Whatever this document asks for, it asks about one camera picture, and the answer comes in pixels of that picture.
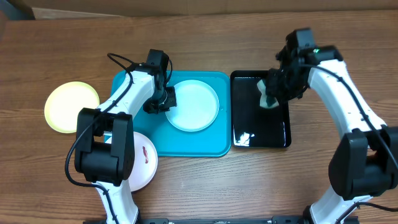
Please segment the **green sponge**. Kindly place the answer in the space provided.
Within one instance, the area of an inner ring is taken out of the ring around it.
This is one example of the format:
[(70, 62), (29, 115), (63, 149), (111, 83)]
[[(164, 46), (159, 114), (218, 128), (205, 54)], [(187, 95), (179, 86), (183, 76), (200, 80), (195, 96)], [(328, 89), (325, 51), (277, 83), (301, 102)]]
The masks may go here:
[(266, 84), (264, 80), (259, 80), (257, 82), (257, 88), (261, 92), (261, 97), (259, 101), (259, 105), (261, 108), (273, 109), (279, 106), (279, 102), (276, 98), (268, 96), (266, 94)]

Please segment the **light blue plate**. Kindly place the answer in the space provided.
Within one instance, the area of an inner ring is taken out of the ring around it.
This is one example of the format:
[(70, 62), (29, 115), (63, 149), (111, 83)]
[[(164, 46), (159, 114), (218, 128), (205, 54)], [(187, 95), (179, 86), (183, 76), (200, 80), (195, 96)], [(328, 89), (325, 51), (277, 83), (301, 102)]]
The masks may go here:
[(214, 122), (220, 102), (211, 86), (199, 80), (184, 80), (174, 88), (177, 105), (165, 113), (172, 126), (181, 131), (196, 132)]

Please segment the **teal plastic tray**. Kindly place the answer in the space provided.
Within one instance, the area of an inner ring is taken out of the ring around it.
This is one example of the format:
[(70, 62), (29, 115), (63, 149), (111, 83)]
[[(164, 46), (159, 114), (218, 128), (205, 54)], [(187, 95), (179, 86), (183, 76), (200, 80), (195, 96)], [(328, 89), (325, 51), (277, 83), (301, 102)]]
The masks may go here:
[(148, 137), (159, 156), (221, 157), (231, 148), (231, 103), (229, 76), (222, 72), (181, 71), (172, 73), (173, 86), (184, 80), (199, 80), (214, 89), (220, 108), (214, 122), (204, 130), (186, 132), (177, 129), (164, 113), (148, 114), (140, 109), (133, 120), (134, 131)]

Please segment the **black plastic tray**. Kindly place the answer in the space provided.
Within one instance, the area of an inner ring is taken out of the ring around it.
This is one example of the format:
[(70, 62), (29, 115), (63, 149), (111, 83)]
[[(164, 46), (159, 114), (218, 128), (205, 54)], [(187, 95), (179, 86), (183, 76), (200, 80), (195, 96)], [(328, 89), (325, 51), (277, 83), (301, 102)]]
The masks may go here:
[(289, 105), (266, 108), (267, 70), (236, 70), (231, 78), (231, 122), (236, 147), (289, 147), (292, 143)]

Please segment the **white plate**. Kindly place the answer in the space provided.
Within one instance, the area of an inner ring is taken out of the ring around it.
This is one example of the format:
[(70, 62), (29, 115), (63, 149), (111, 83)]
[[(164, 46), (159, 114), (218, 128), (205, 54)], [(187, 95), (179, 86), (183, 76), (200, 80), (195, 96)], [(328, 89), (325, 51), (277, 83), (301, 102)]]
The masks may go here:
[(128, 178), (131, 192), (143, 189), (154, 178), (159, 158), (152, 141), (145, 135), (134, 132), (134, 166)]

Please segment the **yellow-green plate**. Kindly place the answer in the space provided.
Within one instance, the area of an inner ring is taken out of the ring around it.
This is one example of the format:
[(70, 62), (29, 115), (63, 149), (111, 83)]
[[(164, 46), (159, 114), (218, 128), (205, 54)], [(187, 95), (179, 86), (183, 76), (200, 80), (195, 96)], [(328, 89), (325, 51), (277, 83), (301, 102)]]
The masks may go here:
[(100, 98), (87, 83), (68, 82), (57, 87), (45, 102), (44, 116), (47, 124), (60, 133), (75, 133), (77, 117), (83, 108), (97, 108)]

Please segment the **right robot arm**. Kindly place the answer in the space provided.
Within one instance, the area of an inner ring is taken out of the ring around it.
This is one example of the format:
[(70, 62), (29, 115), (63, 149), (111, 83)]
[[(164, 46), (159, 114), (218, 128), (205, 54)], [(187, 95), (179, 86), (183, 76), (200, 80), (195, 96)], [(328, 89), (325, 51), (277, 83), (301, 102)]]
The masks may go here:
[(313, 89), (340, 135), (328, 166), (330, 186), (299, 223), (345, 223), (362, 206), (396, 212), (370, 200), (397, 187), (397, 128), (369, 107), (337, 49), (285, 46), (275, 57), (280, 68), (269, 71), (267, 97), (282, 104)]

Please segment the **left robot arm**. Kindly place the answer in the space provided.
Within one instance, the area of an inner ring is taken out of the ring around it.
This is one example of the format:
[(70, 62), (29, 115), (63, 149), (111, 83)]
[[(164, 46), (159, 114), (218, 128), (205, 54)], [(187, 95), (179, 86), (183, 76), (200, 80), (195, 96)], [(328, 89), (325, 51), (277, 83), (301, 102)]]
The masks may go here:
[(128, 182), (136, 153), (133, 119), (143, 106), (150, 113), (159, 113), (176, 105), (174, 89), (167, 86), (168, 75), (168, 71), (128, 69), (108, 100), (78, 114), (65, 175), (74, 185), (98, 191), (106, 223), (136, 223), (139, 219)]

